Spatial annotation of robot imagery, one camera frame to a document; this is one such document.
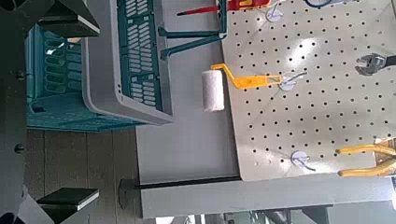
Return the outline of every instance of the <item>yellow roller handle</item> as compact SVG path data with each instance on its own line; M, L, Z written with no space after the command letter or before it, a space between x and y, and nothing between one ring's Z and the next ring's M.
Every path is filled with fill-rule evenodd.
M336 149L336 153L340 154L354 154L354 153L361 153L363 151L373 151L377 153L383 153L390 156L396 156L396 149L390 147L384 147L381 145L359 145L354 147L343 147L340 149Z
M390 170L390 168L396 164L396 160L388 160L384 161L381 164L377 165L373 168L367 169L352 169L352 170L343 170L338 172L338 175L342 177L348 176L374 176L374 175L382 175Z
M220 70L223 69L225 74L230 78L233 85L241 90L241 89L249 89L256 88L261 86L269 86L280 84L283 81L283 77L281 75L271 75L271 76L254 76L254 77L233 77L230 69L227 67L225 63L213 64L210 67L212 70Z

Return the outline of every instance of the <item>floor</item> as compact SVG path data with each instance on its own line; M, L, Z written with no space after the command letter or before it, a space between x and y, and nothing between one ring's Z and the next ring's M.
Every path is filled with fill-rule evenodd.
M122 178L138 174L135 130L109 133L28 131L25 185L35 199L63 187L99 189L90 223L139 224L135 201L118 204Z

